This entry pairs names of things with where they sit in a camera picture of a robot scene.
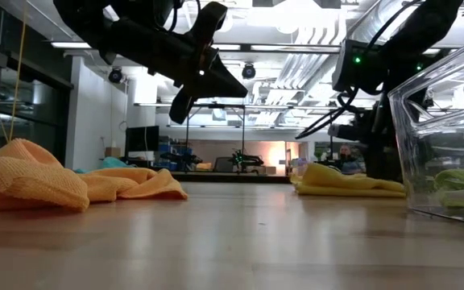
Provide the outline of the black metal frame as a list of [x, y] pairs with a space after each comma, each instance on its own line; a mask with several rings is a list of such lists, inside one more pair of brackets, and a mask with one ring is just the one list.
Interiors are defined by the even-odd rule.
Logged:
[[188, 111], [188, 116], [185, 119], [186, 125], [186, 147], [189, 146], [189, 127], [191, 126], [191, 118], [199, 113], [202, 108], [215, 110], [219, 109], [222, 111], [225, 110], [232, 110], [236, 115], [239, 117], [241, 121], [240, 126], [229, 126], [229, 125], [194, 125], [197, 128], [203, 129], [241, 129], [242, 130], [242, 146], [241, 146], [241, 153], [243, 154], [245, 151], [245, 134], [246, 134], [246, 112], [247, 108], [245, 105], [231, 105], [231, 104], [218, 104], [216, 102], [209, 103], [209, 104], [196, 104], [194, 107], [197, 107], [197, 110], [194, 114], [191, 113], [191, 110]]

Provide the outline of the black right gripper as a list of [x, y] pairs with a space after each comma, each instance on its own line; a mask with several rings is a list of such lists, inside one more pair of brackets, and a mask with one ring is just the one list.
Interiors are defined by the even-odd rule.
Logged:
[[352, 116], [346, 124], [334, 122], [328, 129], [328, 135], [360, 143], [392, 143], [382, 149], [382, 167], [380, 169], [381, 148], [366, 145], [362, 150], [366, 174], [371, 178], [402, 181], [400, 156], [397, 149], [395, 129], [392, 120], [377, 116], [377, 110], [362, 109]]

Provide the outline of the grey box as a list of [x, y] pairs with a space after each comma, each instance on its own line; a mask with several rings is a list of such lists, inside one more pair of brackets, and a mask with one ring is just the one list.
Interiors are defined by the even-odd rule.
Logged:
[[213, 166], [215, 172], [233, 172], [234, 164], [230, 157], [217, 157]]

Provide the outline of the orange microfiber towel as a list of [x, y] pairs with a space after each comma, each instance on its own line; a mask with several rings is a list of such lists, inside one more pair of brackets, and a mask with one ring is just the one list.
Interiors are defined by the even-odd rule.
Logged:
[[170, 171], [103, 168], [76, 173], [26, 139], [0, 148], [0, 211], [60, 207], [86, 211], [92, 203], [118, 199], [186, 200]]

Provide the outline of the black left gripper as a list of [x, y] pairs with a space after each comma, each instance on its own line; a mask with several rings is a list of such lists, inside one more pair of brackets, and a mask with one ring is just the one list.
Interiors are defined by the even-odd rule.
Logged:
[[211, 2], [184, 34], [147, 27], [125, 17], [110, 26], [110, 44], [116, 53], [147, 67], [151, 75], [170, 78], [180, 89], [169, 112], [173, 122], [184, 122], [199, 98], [243, 98], [248, 93], [222, 63], [218, 50], [210, 48], [226, 13], [226, 6]]

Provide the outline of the black monitor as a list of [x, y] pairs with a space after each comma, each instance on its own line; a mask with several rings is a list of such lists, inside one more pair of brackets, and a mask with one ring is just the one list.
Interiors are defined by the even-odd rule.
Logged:
[[126, 129], [126, 154], [139, 151], [158, 151], [159, 144], [159, 126], [128, 127]]

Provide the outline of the blue storage rack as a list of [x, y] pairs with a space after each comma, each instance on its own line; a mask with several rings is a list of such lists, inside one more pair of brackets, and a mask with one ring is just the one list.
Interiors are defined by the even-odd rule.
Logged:
[[170, 139], [161, 139], [159, 150], [155, 154], [156, 164], [158, 167], [175, 171], [178, 168], [179, 154], [177, 149], [171, 145]]

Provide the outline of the silver ventilation duct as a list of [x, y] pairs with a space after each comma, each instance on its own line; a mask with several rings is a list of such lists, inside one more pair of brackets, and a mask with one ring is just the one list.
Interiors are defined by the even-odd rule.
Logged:
[[362, 0], [367, 9], [347, 29], [346, 38], [368, 43], [378, 30], [412, 0]]

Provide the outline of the person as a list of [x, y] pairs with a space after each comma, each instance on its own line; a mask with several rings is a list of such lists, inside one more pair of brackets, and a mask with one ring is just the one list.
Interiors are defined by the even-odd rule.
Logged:
[[363, 166], [352, 155], [350, 146], [347, 144], [343, 144], [340, 147], [338, 168], [343, 174], [347, 175], [364, 173]]

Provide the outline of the black ceiling light track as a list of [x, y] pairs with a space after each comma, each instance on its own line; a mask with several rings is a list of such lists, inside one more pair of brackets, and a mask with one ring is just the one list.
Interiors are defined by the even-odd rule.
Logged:
[[[51, 42], [54, 48], [65, 51], [96, 51], [88, 43], [83, 42]], [[286, 53], [286, 54], [338, 54], [341, 45], [303, 45], [303, 44], [254, 44], [254, 43], [214, 43], [211, 49], [219, 52], [233, 53]]]

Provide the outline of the yellow microfiber towel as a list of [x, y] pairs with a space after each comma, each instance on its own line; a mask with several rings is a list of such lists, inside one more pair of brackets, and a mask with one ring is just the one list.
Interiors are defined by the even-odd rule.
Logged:
[[299, 195], [327, 197], [382, 197], [405, 198], [401, 183], [374, 179], [362, 173], [346, 175], [336, 168], [322, 164], [308, 164], [302, 175], [290, 175]]

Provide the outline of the clear plastic bin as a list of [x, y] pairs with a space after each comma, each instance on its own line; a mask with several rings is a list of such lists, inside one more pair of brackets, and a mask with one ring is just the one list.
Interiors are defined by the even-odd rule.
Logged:
[[435, 176], [464, 169], [464, 46], [389, 94], [408, 206], [464, 222], [464, 209], [441, 205]]

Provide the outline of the teal microfiber towel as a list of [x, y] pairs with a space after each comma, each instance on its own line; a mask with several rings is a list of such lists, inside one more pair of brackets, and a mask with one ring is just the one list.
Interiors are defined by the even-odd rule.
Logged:
[[[106, 157], [100, 160], [99, 165], [94, 170], [101, 170], [101, 169], [107, 169], [107, 168], [133, 168], [133, 165], [129, 165], [115, 157]], [[78, 168], [78, 169], [75, 169], [74, 172], [78, 174], [85, 174], [85, 173], [93, 172], [94, 170]]]

